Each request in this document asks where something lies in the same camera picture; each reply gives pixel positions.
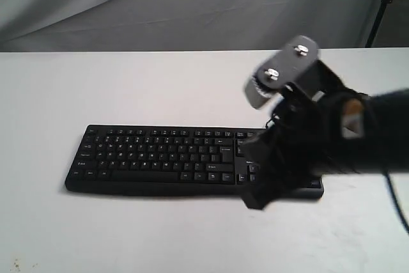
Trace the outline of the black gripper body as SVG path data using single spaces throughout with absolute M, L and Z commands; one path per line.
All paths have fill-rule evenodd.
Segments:
M 318 60 L 319 91 L 307 98 L 290 87 L 281 94 L 284 100 L 272 111 L 273 127 L 286 135 L 282 151 L 288 173 L 312 174 L 326 161 L 351 163 L 351 168 L 376 164 L 383 170 L 383 148 L 376 119 L 363 94 L 347 88 L 342 80 Z M 358 120 L 368 120 L 370 132 L 345 137 L 342 122 L 348 104 L 357 104 Z

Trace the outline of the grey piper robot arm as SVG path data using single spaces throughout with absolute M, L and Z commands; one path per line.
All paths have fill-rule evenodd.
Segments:
M 269 61 L 249 79 L 254 108 L 274 94 L 282 101 L 270 123 L 241 145 L 258 170 L 241 197 L 261 210 L 312 177 L 408 171 L 408 90 L 369 96 L 346 87 L 322 61 Z

